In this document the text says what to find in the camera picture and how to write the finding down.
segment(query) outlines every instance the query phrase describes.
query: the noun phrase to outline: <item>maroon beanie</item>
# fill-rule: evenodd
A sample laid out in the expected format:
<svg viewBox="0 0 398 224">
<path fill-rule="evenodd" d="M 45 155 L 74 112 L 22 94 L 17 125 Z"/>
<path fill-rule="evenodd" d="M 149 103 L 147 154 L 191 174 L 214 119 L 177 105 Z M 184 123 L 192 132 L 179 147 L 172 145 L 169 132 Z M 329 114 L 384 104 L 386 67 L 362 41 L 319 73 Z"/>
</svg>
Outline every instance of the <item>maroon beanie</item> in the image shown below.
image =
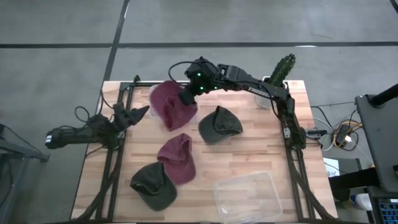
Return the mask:
<svg viewBox="0 0 398 224">
<path fill-rule="evenodd" d="M 165 173 L 175 184 L 186 184 L 197 174 L 192 157 L 192 139 L 180 134 L 168 140 L 157 154 L 164 165 Z"/>
<path fill-rule="evenodd" d="M 154 111 L 162 119 L 169 131 L 176 130 L 187 124 L 198 111 L 197 105 L 185 106 L 178 93 L 182 87 L 173 81 L 164 81 L 150 94 L 149 100 Z"/>
</svg>

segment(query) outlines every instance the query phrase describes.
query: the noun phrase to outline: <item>red knit hat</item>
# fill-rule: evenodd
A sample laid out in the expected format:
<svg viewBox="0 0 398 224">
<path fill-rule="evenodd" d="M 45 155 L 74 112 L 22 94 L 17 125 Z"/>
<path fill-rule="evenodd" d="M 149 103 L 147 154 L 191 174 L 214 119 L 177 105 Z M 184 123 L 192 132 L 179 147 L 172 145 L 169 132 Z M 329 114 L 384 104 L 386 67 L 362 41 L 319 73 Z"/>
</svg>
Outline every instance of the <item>red knit hat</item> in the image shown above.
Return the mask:
<svg viewBox="0 0 398 224">
<path fill-rule="evenodd" d="M 149 96 L 153 109 L 169 131 L 187 124 L 198 111 L 196 104 L 185 106 L 180 101 L 178 93 L 181 90 L 182 87 L 173 81 L 164 81 Z"/>
</svg>

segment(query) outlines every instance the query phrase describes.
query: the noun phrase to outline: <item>black metal frame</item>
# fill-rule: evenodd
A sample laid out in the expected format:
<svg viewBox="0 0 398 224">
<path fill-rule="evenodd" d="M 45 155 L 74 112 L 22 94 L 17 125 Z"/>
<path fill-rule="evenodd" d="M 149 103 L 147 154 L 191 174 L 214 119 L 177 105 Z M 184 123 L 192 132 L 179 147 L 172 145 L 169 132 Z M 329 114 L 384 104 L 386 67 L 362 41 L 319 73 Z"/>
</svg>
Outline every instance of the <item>black metal frame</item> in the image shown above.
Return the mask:
<svg viewBox="0 0 398 224">
<path fill-rule="evenodd" d="M 131 103 L 132 103 L 132 93 L 133 93 L 134 87 L 150 87 L 152 85 L 156 85 L 156 84 L 160 84 L 160 83 L 162 83 L 162 82 L 160 82 L 160 81 L 159 82 L 140 81 L 140 78 L 138 76 L 136 76 L 134 78 L 134 81 L 132 83 L 122 82 L 119 87 L 118 103 L 123 101 L 124 91 L 129 90 L 128 96 L 127 96 L 127 103 L 126 103 L 126 109 L 129 109 L 131 107 Z M 179 81 L 179 83 L 184 85 L 184 84 L 188 84 L 189 82 L 188 81 Z M 279 107 L 278 104 L 277 104 L 277 106 L 278 106 L 278 111 L 285 110 L 285 108 Z M 104 197 L 102 197 L 101 201 L 98 204 L 98 207 L 96 209 L 95 219 L 90 220 L 89 219 L 90 216 L 87 216 L 86 219 L 84 219 L 84 220 L 77 219 L 77 220 L 72 220 L 72 221 L 65 222 L 65 223 L 109 223 L 109 222 L 113 222 L 114 208 L 115 208 L 116 196 L 117 196 L 117 191 L 118 191 L 119 174 L 121 171 L 120 168 L 121 168 L 121 163 L 122 163 L 122 158 L 123 158 L 125 136 L 126 136 L 126 134 L 124 133 L 124 136 L 121 139 L 122 140 L 121 145 L 118 149 L 118 156 L 116 158 L 115 168 L 113 170 L 113 172 L 116 171 L 116 175 L 112 181 L 113 186 L 112 186 L 112 191 L 111 191 L 111 197 L 110 197 L 110 203 L 109 203 L 107 217 L 106 218 L 102 217 L 102 209 L 103 209 L 103 204 L 104 204 Z M 286 156 L 287 156 L 287 165 L 289 168 L 289 175 L 290 175 L 290 181 L 292 184 L 292 192 L 293 192 L 293 196 L 294 196 L 294 202 L 295 202 L 298 222 L 344 223 L 344 224 L 355 223 L 355 222 L 344 222 L 344 221 L 338 221 L 338 220 L 331 220 L 330 217 L 328 217 L 328 216 L 321 216 L 323 218 L 326 218 L 325 220 L 316 219 L 313 203 L 317 204 L 318 207 L 319 207 L 320 203 L 316 200 L 314 195 L 306 194 L 306 192 L 309 191 L 309 182 L 308 182 L 308 177 L 307 177 L 307 171 L 305 169 L 305 161 L 303 158 L 303 152 L 301 149 L 295 149 L 294 147 L 292 147 L 291 142 L 288 140 L 288 138 L 284 138 L 284 142 L 285 142 L 285 150 L 286 150 Z M 294 159 L 293 159 L 293 155 L 292 155 L 293 151 L 295 151 L 295 153 L 297 155 L 297 162 L 298 162 L 300 172 L 298 172 L 295 167 Z M 105 192 L 108 191 L 108 189 L 110 187 L 110 185 L 109 184 L 107 185 L 106 183 L 107 183 L 107 180 L 110 179 L 109 170 L 110 170 L 110 163 L 112 160 L 112 155 L 113 155 L 113 151 L 109 150 L 108 154 L 106 156 L 103 180 L 101 183 L 101 190 L 105 190 Z M 297 185 L 299 185 L 305 193 L 306 204 L 307 204 L 307 208 L 308 208 L 308 218 L 304 217 L 301 199 L 300 199 L 299 188 Z"/>
<path fill-rule="evenodd" d="M 133 89 L 137 86 L 139 81 L 139 77 L 136 76 L 133 82 L 122 82 L 119 86 L 119 94 L 118 94 L 118 101 L 117 103 L 122 103 L 124 99 L 124 94 L 127 91 L 127 100 L 125 109 L 131 109 L 132 103 L 132 94 Z M 90 206 L 86 209 L 86 211 L 78 218 L 71 220 L 67 223 L 109 223 L 113 220 L 114 215 L 114 207 L 116 204 L 116 196 L 118 192 L 118 185 L 119 185 L 119 176 L 121 171 L 121 164 L 123 160 L 123 152 L 124 152 L 124 144 L 126 140 L 126 132 L 123 132 L 122 135 L 119 137 L 119 147 L 115 150 L 108 149 L 105 159 L 104 165 L 104 172 L 101 181 L 101 187 L 99 193 L 90 204 Z M 118 154 L 116 156 L 116 162 L 114 168 L 111 172 L 111 163 L 114 151 Z M 105 201 L 105 196 L 109 188 L 111 187 L 111 196 L 109 198 L 109 208 L 106 214 L 106 217 L 103 217 L 103 206 Z M 95 213 L 95 219 L 90 220 L 93 213 Z"/>
</svg>

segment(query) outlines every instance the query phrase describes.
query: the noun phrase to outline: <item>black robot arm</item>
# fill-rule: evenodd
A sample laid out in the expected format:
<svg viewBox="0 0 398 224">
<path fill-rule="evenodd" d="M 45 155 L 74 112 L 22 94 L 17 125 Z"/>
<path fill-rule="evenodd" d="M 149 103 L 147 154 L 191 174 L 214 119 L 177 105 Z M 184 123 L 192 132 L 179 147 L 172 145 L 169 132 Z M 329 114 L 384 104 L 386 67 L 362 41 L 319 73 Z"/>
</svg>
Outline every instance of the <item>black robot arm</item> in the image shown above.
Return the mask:
<svg viewBox="0 0 398 224">
<path fill-rule="evenodd" d="M 292 149 L 305 149 L 305 130 L 300 127 L 294 112 L 295 101 L 289 93 L 289 88 L 275 86 L 270 83 L 253 78 L 243 69 L 233 65 L 214 65 L 207 59 L 200 57 L 195 60 L 185 72 L 190 83 L 180 92 L 179 97 L 185 105 L 195 103 L 194 96 L 223 89 L 225 91 L 249 91 L 253 94 L 270 98 L 276 103 L 278 113 L 272 109 L 275 115 L 282 122 L 285 136 L 288 139 L 289 147 Z"/>
<path fill-rule="evenodd" d="M 45 145 L 58 149 L 67 144 L 101 143 L 108 149 L 118 146 L 119 133 L 136 125 L 144 117 L 149 106 L 128 111 L 123 103 L 113 105 L 114 120 L 111 122 L 102 114 L 90 117 L 82 128 L 54 128 L 47 133 Z"/>
</svg>

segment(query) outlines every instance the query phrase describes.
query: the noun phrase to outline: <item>cactus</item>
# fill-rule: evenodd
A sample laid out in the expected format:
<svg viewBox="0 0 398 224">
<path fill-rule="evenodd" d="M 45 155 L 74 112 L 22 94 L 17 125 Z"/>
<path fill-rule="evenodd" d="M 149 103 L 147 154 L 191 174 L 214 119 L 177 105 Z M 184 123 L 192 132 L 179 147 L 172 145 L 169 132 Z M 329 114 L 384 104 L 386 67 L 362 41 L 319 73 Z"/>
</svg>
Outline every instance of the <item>cactus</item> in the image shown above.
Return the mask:
<svg viewBox="0 0 398 224">
<path fill-rule="evenodd" d="M 296 56 L 294 54 L 290 54 L 282 58 L 276 65 L 275 70 L 272 72 L 272 75 L 268 79 L 267 83 L 274 86 L 280 86 L 293 68 L 295 62 Z"/>
</svg>

